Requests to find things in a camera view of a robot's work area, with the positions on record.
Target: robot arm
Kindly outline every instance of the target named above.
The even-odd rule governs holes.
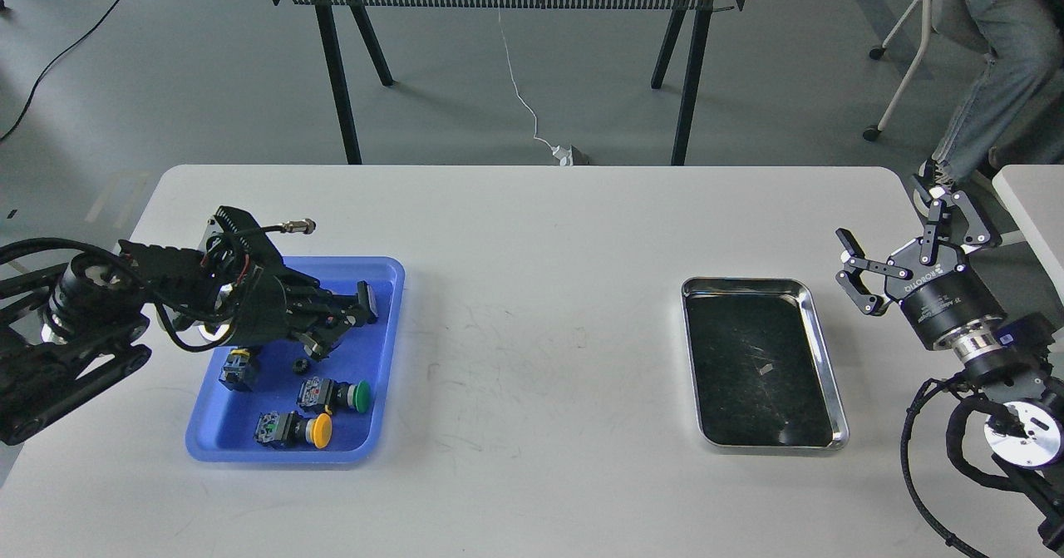
[[[0,264],[56,248],[81,251],[68,264],[0,281],[0,300],[15,299],[0,307],[0,441],[26,441],[144,366],[151,350],[134,344],[148,328],[140,314],[147,305],[185,350],[288,339],[313,360],[326,358],[350,328],[375,323],[377,308],[366,282],[350,296],[322,290],[286,267],[266,237],[314,228],[310,219],[260,227],[250,213],[220,207],[199,248],[121,241],[115,256],[57,239],[0,248]],[[13,327],[31,313],[41,322],[40,343]],[[207,343],[178,335],[193,327]]]
[[[966,225],[962,233],[954,232],[960,221]],[[908,438],[915,415],[934,393],[947,390],[959,399],[946,431],[950,462],[981,486],[1026,494],[1046,518],[1038,527],[1044,544],[1064,551],[1064,382],[1050,375],[1047,347],[1053,338],[1045,316],[1005,324],[1004,310],[970,268],[968,255],[1000,244],[997,232],[968,195],[959,192],[934,200],[924,234],[883,263],[866,259],[847,230],[836,235],[845,249],[837,281],[858,309],[880,316],[896,302],[928,350],[952,349],[964,367],[952,379],[937,382],[931,394],[926,384],[905,420],[902,465],[921,515],[947,543],[981,556],[927,512],[908,476]],[[870,293],[862,282],[867,272],[885,277],[882,295]],[[983,473],[964,459],[962,440],[974,412],[987,414],[983,434],[1004,476]]]

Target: chair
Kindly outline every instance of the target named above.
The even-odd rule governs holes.
[[[912,64],[909,65],[905,76],[901,78],[901,84],[894,92],[894,98],[891,99],[886,111],[883,112],[883,117],[879,119],[878,124],[874,124],[865,129],[863,136],[868,142],[875,142],[883,132],[883,129],[885,129],[891,115],[894,114],[898,99],[901,98],[901,93],[905,91],[913,75],[916,73],[916,69],[919,68],[920,62],[924,61],[924,54],[927,53],[928,43],[930,43],[931,32],[937,32],[937,34],[943,35],[945,38],[952,39],[953,43],[961,44],[962,47],[966,47],[978,53],[985,53],[990,49],[990,45],[983,38],[979,28],[976,27],[976,22],[971,20],[964,0],[913,0],[909,4],[909,9],[905,10],[905,13],[902,13],[898,23],[894,24],[890,34],[883,39],[883,43],[868,51],[869,58],[879,61],[883,56],[883,53],[885,53],[890,46],[891,39],[898,34],[902,24],[913,15],[916,5],[920,5],[919,48],[916,50],[916,56],[913,59]]]

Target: gray floor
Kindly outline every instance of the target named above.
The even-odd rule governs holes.
[[[114,0],[4,1],[0,130],[43,66]],[[981,59],[934,39],[890,129],[876,144],[863,141],[912,58],[918,27],[910,24],[882,62],[867,50],[909,1],[751,0],[742,13],[716,13],[687,163],[911,173],[934,148]],[[576,145],[597,165],[668,164],[689,20],[665,87],[652,92],[667,13],[502,15],[544,138]],[[377,81],[349,13],[336,16],[367,164],[551,162],[514,97],[495,10],[371,9],[398,81],[392,89]],[[130,233],[159,177],[179,164],[344,161],[312,9],[289,0],[279,7],[122,0],[46,77],[18,132],[0,144],[0,216],[10,216],[0,219],[0,244],[57,235],[111,246]],[[995,221],[1010,228],[990,202]],[[741,219],[743,208],[735,209]],[[1026,245],[976,259],[1011,313],[1041,310],[1064,323]],[[0,276],[13,273],[0,268]],[[12,458],[0,453],[0,473]]]

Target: blue tray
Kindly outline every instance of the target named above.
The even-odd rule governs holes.
[[[377,299],[378,322],[351,328],[329,358],[319,363],[312,361],[304,376],[292,372],[293,361],[305,357],[302,344],[281,341],[263,346],[259,378],[251,392],[233,392],[218,382],[229,348],[215,350],[185,430],[185,447],[197,460],[346,463],[362,459],[377,444],[402,297],[402,265],[386,257],[289,257],[285,264],[319,279],[321,288],[336,294],[353,295],[355,283],[366,280]],[[365,379],[371,387],[371,410],[365,414],[337,411],[333,415],[332,441],[320,450],[309,445],[275,449],[255,442],[252,434],[259,415],[298,411],[300,384],[315,375],[349,383]]]

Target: table leg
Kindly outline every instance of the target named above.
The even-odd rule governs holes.
[[[658,53],[658,65],[654,65],[654,76],[650,78],[650,87],[654,91],[662,87],[665,80],[665,70],[668,69],[669,59],[672,59],[672,49],[676,48],[676,39],[680,36],[680,27],[683,24],[683,16],[687,10],[672,10],[672,15],[668,17],[668,28],[665,30],[665,40],[662,42],[662,50]]]
[[[683,165],[687,157],[691,120],[695,116],[698,81],[702,76],[702,60],[705,58],[705,39],[710,32],[711,16],[713,16],[712,6],[695,10],[695,27],[691,33],[691,51],[687,55],[687,73],[683,79],[683,96],[680,98],[680,121],[676,127],[676,143],[672,146],[672,165]]]
[[[388,70],[388,64],[384,61],[381,44],[377,42],[373,24],[369,23],[369,14],[366,13],[365,5],[351,5],[351,15],[354,16],[354,22],[359,24],[359,32],[362,33],[362,39],[366,43],[366,50],[369,51],[369,59],[373,61],[373,66],[377,68],[377,77],[381,79],[381,84],[395,84],[395,80],[392,80],[392,72]]]
[[[329,83],[332,85],[333,100],[336,102],[336,117],[339,118],[339,133],[344,138],[347,163],[362,165],[362,154],[359,152],[359,138],[354,134],[354,116],[351,114],[351,98],[347,91],[347,77],[344,76],[344,60],[339,54],[339,40],[336,38],[336,20],[333,19],[332,5],[315,5],[314,10],[318,15],[321,47],[326,51]]]

